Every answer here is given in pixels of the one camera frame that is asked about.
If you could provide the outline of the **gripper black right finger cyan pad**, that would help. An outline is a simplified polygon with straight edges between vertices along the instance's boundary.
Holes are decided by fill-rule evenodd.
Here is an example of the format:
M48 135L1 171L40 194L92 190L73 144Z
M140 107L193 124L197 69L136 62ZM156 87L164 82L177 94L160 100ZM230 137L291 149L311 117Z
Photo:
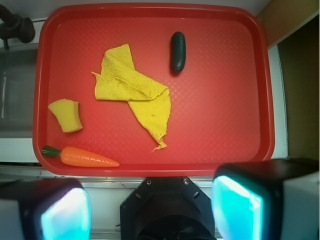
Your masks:
M320 162L299 157L222 164L211 205L225 240L317 240Z

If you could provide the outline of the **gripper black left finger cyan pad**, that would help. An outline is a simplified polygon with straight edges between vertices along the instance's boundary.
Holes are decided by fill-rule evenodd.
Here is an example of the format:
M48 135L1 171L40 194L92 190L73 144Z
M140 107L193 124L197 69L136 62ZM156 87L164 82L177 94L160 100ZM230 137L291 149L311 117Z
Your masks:
M91 225L89 194L75 178L0 184L2 240L88 240Z

